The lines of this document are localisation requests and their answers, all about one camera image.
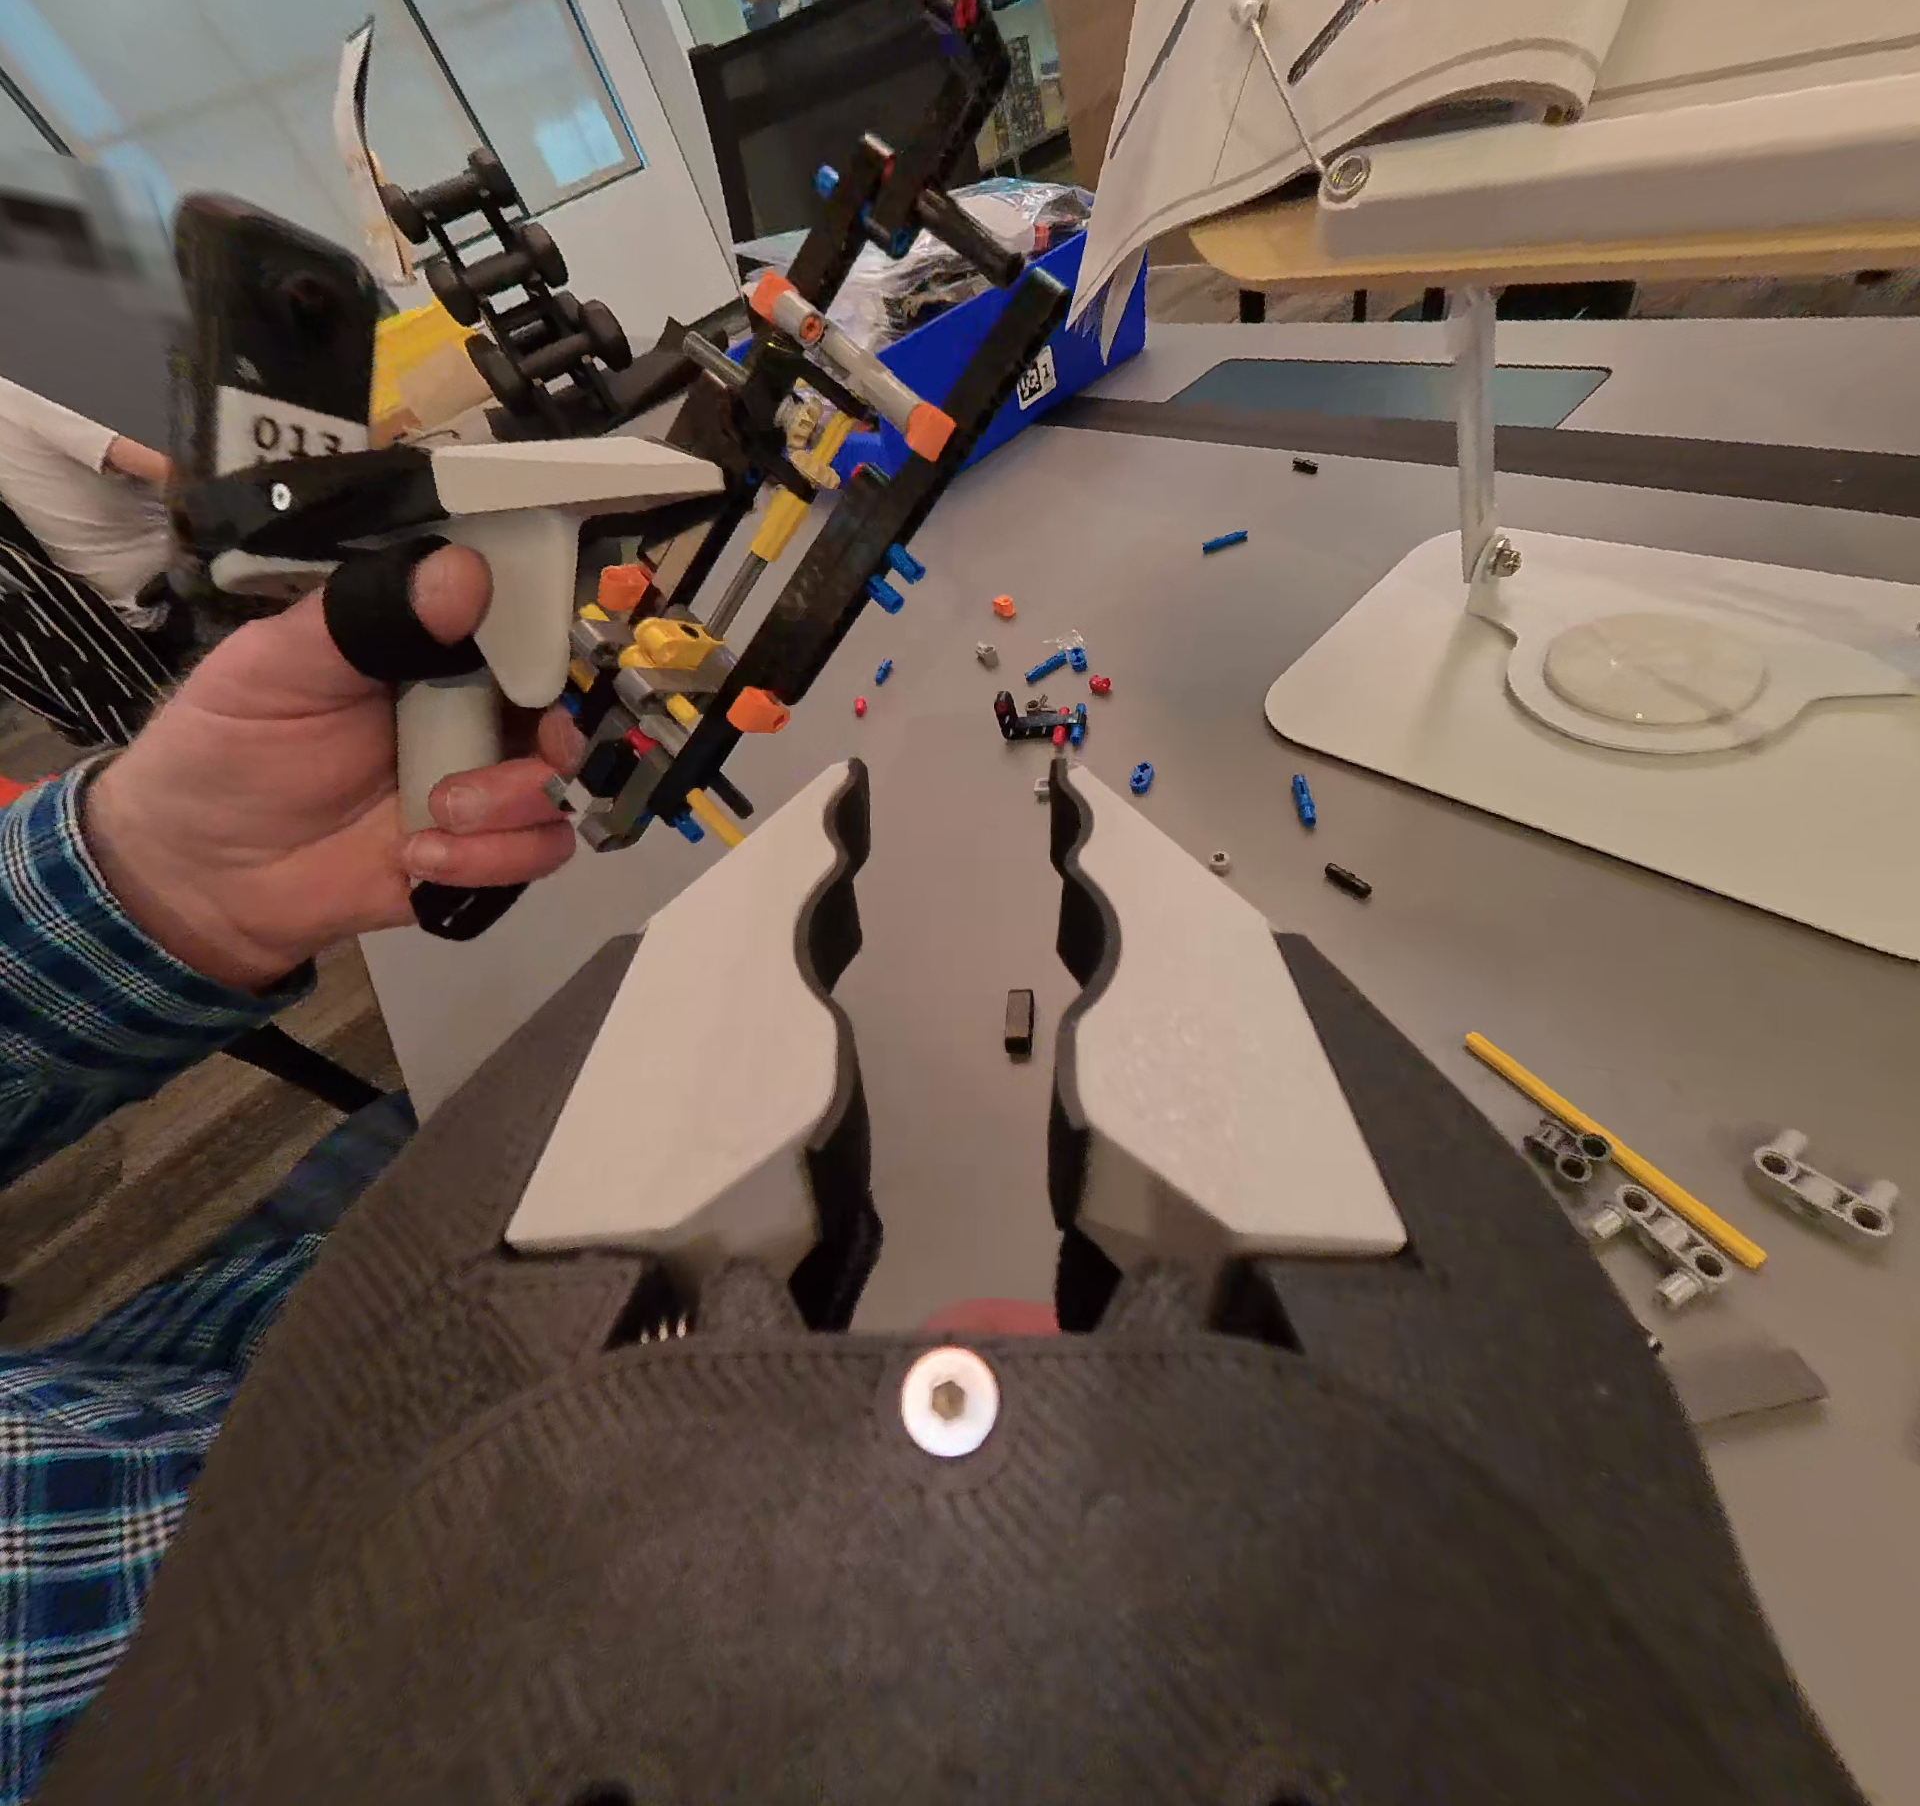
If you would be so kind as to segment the white curved strip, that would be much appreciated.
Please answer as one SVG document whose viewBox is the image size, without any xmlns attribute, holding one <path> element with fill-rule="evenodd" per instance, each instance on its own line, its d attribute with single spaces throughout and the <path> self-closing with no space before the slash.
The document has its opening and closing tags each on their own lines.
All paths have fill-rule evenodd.
<svg viewBox="0 0 1920 1806">
<path fill-rule="evenodd" d="M 369 149 L 368 136 L 368 79 L 369 79 L 369 51 L 372 51 L 375 18 L 363 18 L 350 39 L 338 61 L 338 79 L 330 96 L 330 134 L 339 154 L 339 164 L 350 179 L 353 210 L 359 222 L 359 240 L 369 263 L 369 270 L 380 286 L 399 289 L 414 281 L 411 248 L 398 233 L 398 222 L 386 205 L 386 173 L 380 157 Z"/>
</svg>

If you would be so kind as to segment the rack of black dumbbells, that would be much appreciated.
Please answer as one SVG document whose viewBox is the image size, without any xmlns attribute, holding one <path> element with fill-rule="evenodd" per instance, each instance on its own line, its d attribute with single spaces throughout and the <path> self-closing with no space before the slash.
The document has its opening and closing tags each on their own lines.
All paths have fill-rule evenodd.
<svg viewBox="0 0 1920 1806">
<path fill-rule="evenodd" d="M 617 374 L 636 351 L 608 304 L 570 292 L 559 240 L 490 149 L 430 187 L 375 181 L 403 251 L 435 248 L 424 281 L 466 331 L 466 351 L 493 397 L 494 438 L 596 438 L 632 412 Z"/>
</svg>

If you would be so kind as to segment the yellow storage bin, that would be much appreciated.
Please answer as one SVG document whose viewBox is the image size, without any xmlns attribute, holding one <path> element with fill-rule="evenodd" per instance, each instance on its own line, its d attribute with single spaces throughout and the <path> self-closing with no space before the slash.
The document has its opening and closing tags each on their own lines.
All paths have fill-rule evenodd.
<svg viewBox="0 0 1920 1806">
<path fill-rule="evenodd" d="M 493 403 L 469 339 L 441 304 L 399 310 L 372 336 L 369 444 L 435 431 Z"/>
</svg>

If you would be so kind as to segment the brown cardboard box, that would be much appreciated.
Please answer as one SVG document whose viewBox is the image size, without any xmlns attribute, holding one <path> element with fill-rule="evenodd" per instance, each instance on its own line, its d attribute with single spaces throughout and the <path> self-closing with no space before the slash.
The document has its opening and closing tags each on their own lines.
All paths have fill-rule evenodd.
<svg viewBox="0 0 1920 1806">
<path fill-rule="evenodd" d="M 1095 187 L 1119 111 L 1135 0 L 1046 0 L 1059 60 L 1074 179 Z"/>
</svg>

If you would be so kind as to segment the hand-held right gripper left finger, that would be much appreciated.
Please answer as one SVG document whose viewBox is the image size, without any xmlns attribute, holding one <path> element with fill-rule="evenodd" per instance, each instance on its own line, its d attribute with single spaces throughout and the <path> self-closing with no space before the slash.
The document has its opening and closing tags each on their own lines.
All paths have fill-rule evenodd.
<svg viewBox="0 0 1920 1806">
<path fill-rule="evenodd" d="M 682 1291 L 754 1260 L 809 1330 L 852 1324 L 882 1222 L 836 987 L 867 856 L 867 766 L 831 762 L 646 921 L 506 1248 L 642 1251 Z"/>
</svg>

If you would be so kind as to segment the black slanted metal leg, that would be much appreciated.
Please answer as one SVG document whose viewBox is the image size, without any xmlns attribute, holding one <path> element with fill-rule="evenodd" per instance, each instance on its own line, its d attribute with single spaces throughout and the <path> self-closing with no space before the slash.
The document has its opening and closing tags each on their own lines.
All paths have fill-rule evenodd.
<svg viewBox="0 0 1920 1806">
<path fill-rule="evenodd" d="M 386 1096 L 383 1088 L 350 1072 L 330 1054 L 304 1045 L 274 1023 L 243 1032 L 223 1045 L 223 1054 L 238 1063 L 251 1063 L 281 1085 L 311 1094 L 314 1100 L 323 1100 L 327 1108 L 350 1116 L 383 1103 Z"/>
</svg>

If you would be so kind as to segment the black mesh office chair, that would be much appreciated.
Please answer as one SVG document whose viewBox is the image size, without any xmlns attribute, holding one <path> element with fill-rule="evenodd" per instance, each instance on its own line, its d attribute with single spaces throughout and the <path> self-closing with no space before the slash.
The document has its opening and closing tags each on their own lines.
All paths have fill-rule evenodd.
<svg viewBox="0 0 1920 1806">
<path fill-rule="evenodd" d="M 963 255 L 957 185 L 979 179 L 979 130 L 1015 70 L 988 0 L 819 0 L 725 45 L 690 53 L 733 243 L 785 234 L 879 140 L 882 185 L 867 234 L 903 255 L 928 233 Z"/>
</svg>

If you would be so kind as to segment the person's plaid shirt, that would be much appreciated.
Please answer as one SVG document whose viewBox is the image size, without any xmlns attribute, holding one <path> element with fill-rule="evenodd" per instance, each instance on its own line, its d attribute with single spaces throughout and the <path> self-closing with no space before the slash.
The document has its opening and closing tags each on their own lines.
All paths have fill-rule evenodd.
<svg viewBox="0 0 1920 1806">
<path fill-rule="evenodd" d="M 417 1133 L 350 1113 L 248 1215 L 79 1336 L 4 1350 L 4 1800 L 25 1803 L 140 1628 L 254 1353 Z"/>
</svg>

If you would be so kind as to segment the person's left hand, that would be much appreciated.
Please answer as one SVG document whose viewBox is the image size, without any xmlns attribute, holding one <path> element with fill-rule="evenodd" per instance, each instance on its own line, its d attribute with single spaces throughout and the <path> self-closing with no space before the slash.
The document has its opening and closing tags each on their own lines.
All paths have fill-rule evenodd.
<svg viewBox="0 0 1920 1806">
<path fill-rule="evenodd" d="M 308 959 L 414 917 L 421 881 L 541 881 L 576 835 L 547 795 L 584 738 L 520 716 L 511 754 L 403 818 L 389 686 L 350 668 L 314 593 L 222 640 L 90 778 L 83 838 L 123 912 L 190 970 L 268 993 Z"/>
</svg>

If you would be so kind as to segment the dark grey lego beam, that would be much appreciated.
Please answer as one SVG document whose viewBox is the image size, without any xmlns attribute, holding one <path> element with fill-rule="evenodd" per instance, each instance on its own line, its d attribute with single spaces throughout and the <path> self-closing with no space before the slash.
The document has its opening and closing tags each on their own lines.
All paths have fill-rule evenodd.
<svg viewBox="0 0 1920 1806">
<path fill-rule="evenodd" d="M 1832 1398 L 1812 1362 L 1766 1337 L 1669 1350 L 1659 1362 L 1697 1434 L 1769 1413 L 1820 1409 Z"/>
</svg>

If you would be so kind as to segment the yellow lego axle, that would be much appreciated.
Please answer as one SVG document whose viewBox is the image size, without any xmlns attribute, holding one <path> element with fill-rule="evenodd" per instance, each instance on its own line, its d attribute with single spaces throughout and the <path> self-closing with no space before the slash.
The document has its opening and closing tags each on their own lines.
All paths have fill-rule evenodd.
<svg viewBox="0 0 1920 1806">
<path fill-rule="evenodd" d="M 1522 1090 L 1532 1106 L 1566 1124 L 1575 1136 L 1599 1137 L 1612 1152 L 1612 1161 L 1678 1219 L 1685 1219 L 1700 1237 L 1727 1251 L 1739 1265 L 1756 1271 L 1769 1262 L 1766 1246 L 1747 1237 L 1739 1224 L 1717 1215 L 1697 1194 L 1681 1188 L 1668 1170 L 1654 1169 L 1647 1157 L 1627 1148 L 1617 1133 L 1601 1119 L 1593 1119 L 1587 1112 L 1571 1106 L 1556 1088 L 1527 1070 L 1519 1058 L 1484 1039 L 1480 1032 L 1463 1035 L 1463 1048 L 1481 1060 L 1490 1072 Z"/>
</svg>

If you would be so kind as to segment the person's left forearm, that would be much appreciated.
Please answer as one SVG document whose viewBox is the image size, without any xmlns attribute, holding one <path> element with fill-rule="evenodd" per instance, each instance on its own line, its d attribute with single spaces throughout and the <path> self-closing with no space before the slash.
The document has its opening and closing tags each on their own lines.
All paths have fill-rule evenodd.
<svg viewBox="0 0 1920 1806">
<path fill-rule="evenodd" d="M 4 807 L 4 1186 L 316 987 L 314 959 L 265 988 L 219 982 L 131 923 L 83 838 L 111 760 Z"/>
</svg>

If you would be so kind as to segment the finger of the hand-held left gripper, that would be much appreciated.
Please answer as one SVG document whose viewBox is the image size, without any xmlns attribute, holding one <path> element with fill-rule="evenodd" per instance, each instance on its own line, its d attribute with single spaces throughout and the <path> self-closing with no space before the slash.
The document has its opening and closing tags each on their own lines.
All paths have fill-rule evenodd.
<svg viewBox="0 0 1920 1806">
<path fill-rule="evenodd" d="M 445 516 L 576 509 L 582 517 L 697 501 L 727 488 L 725 470 L 654 438 L 445 444 L 432 449 Z"/>
</svg>

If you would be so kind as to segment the black lego chassis model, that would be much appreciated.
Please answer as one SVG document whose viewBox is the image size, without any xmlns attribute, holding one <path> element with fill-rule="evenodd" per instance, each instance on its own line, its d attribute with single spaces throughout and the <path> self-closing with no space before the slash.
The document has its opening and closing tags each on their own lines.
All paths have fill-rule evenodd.
<svg viewBox="0 0 1920 1806">
<path fill-rule="evenodd" d="M 736 842 L 727 780 L 746 736 L 775 732 L 867 607 L 903 607 L 924 579 L 916 529 L 1068 316 L 1070 289 L 1028 264 L 951 194 L 948 176 L 1010 79 L 988 0 L 919 0 L 942 87 L 906 146 L 863 136 L 818 179 L 824 205 L 791 269 L 749 294 L 743 358 L 682 334 L 690 386 L 673 444 L 727 477 L 685 576 L 655 565 L 630 607 L 576 617 L 570 713 L 588 757 L 548 783 L 582 842 L 614 853 L 654 821 Z M 1000 297 L 985 339 L 933 398 L 860 345 L 828 307 L 863 252 L 933 234 Z"/>
</svg>

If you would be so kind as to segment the dark teal desk mat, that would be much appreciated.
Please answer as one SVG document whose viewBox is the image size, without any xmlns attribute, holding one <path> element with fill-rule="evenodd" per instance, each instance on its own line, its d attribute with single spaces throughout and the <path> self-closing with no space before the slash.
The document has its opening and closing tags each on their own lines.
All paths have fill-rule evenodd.
<svg viewBox="0 0 1920 1806">
<path fill-rule="evenodd" d="M 1498 427 L 1562 427 L 1611 382 L 1606 367 L 1499 364 L 1490 385 Z M 1302 412 L 1346 421 L 1457 421 L 1454 371 L 1445 359 L 1308 359 L 1232 358 L 1194 377 L 1173 406 L 1205 406 L 1240 416 Z"/>
</svg>

